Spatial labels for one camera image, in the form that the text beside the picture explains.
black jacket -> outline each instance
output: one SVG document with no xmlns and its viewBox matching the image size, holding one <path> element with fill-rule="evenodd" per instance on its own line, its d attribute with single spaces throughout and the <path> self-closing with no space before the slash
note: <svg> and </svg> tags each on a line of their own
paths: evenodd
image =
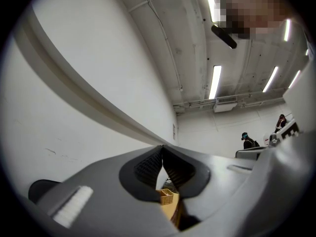
<svg viewBox="0 0 316 237">
<path fill-rule="evenodd" d="M 243 149 L 253 148 L 252 142 L 245 140 L 243 143 Z"/>
<path fill-rule="evenodd" d="M 278 127 L 276 127 L 275 133 L 279 132 L 286 125 L 286 120 L 282 120 Z"/>
</svg>

white wall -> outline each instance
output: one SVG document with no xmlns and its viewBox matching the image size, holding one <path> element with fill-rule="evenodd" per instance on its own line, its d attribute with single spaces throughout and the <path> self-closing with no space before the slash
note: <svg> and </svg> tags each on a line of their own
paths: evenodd
<svg viewBox="0 0 316 237">
<path fill-rule="evenodd" d="M 158 144 L 143 135 L 139 139 L 147 143 L 108 128 L 124 133 L 129 129 L 65 85 L 48 68 L 54 64 L 39 57 L 20 37 L 23 54 L 12 39 L 0 81 L 1 159 L 20 194 L 27 196 L 29 186 L 38 179 L 64 181 L 97 160 Z"/>
<path fill-rule="evenodd" d="M 167 178 L 168 178 L 168 174 L 167 174 L 166 170 L 164 169 L 164 167 L 162 167 L 161 171 L 159 172 L 159 175 L 157 177 L 156 190 L 160 190 L 163 187 Z"/>
<path fill-rule="evenodd" d="M 85 83 L 165 143 L 178 144 L 172 134 L 175 112 L 121 0 L 36 0 L 33 10 Z"/>
<path fill-rule="evenodd" d="M 190 150 L 233 158 L 237 150 L 243 149 L 243 132 L 263 146 L 265 133 L 274 132 L 279 115 L 290 113 L 285 104 L 277 104 L 223 113 L 184 114 L 178 117 L 179 144 Z"/>
</svg>

person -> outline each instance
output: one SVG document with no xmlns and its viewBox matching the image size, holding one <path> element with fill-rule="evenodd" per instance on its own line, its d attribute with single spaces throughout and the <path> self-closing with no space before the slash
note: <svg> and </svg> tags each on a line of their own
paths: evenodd
<svg viewBox="0 0 316 237">
<path fill-rule="evenodd" d="M 315 43 L 301 16 L 293 9 L 288 0 L 216 0 L 221 9 L 226 11 L 226 27 L 240 38 L 250 39 L 254 34 L 271 33 L 281 26 L 284 20 L 290 19 L 304 30 L 308 46 L 308 56 L 314 59 Z"/>
<path fill-rule="evenodd" d="M 244 140 L 243 149 L 256 148 L 260 146 L 258 142 L 251 139 L 246 132 L 242 133 L 241 140 Z"/>
<path fill-rule="evenodd" d="M 275 133 L 279 132 L 283 127 L 285 127 L 285 125 L 286 125 L 286 118 L 284 114 L 281 114 L 276 123 Z"/>
</svg>

gray plastic panel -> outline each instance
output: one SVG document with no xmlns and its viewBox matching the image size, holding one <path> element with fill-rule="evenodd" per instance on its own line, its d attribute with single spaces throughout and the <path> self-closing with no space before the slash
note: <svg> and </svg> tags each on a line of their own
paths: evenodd
<svg viewBox="0 0 316 237">
<path fill-rule="evenodd" d="M 191 216 L 204 220 L 223 206 L 248 178 L 248 173 L 228 169 L 230 165 L 252 169 L 256 161 L 225 158 L 171 146 L 171 148 L 203 162 L 210 169 L 210 181 L 197 197 L 184 199 Z"/>
<path fill-rule="evenodd" d="M 40 225 L 40 227 L 46 231 L 49 236 L 63 236 L 63 237 L 81 237 L 80 233 L 72 234 L 68 229 L 59 225 L 51 217 L 49 217 L 44 211 L 38 208 L 32 201 L 25 197 L 18 197 L 25 209 L 29 212 L 30 216 Z"/>
<path fill-rule="evenodd" d="M 164 145 L 162 148 L 163 167 L 181 198 L 198 196 L 210 179 L 209 168 L 201 161 L 182 154 Z"/>
<path fill-rule="evenodd" d="M 265 147 L 257 147 L 257 148 L 238 150 L 235 155 L 236 155 L 236 158 L 240 158 L 240 159 L 257 160 L 259 158 L 260 153 L 266 149 L 267 148 Z"/>
<path fill-rule="evenodd" d="M 259 157 L 249 178 L 225 204 L 209 218 L 177 236 L 268 234 L 286 219 L 315 174 L 315 138 L 316 132 L 301 134 L 269 149 Z M 205 200 L 199 202 L 207 205 Z"/>
<path fill-rule="evenodd" d="M 89 186 L 93 194 L 71 226 L 83 236 L 167 236 L 178 230 L 165 217 L 161 205 L 134 198 L 121 185 L 119 171 L 146 148 L 95 162 L 50 190 L 38 206 L 50 213 L 78 186 Z"/>
<path fill-rule="evenodd" d="M 120 169 L 118 178 L 134 198 L 160 203 L 156 183 L 162 168 L 161 146 L 128 161 Z"/>
</svg>

backpack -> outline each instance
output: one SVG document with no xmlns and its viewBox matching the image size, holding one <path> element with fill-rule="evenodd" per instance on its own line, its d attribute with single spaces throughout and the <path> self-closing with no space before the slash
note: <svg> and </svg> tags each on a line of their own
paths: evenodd
<svg viewBox="0 0 316 237">
<path fill-rule="evenodd" d="M 253 143 L 252 143 L 252 147 L 253 147 L 253 148 L 257 148 L 257 147 L 260 147 L 260 145 L 259 145 L 259 143 L 255 140 L 255 141 L 253 141 Z"/>
</svg>

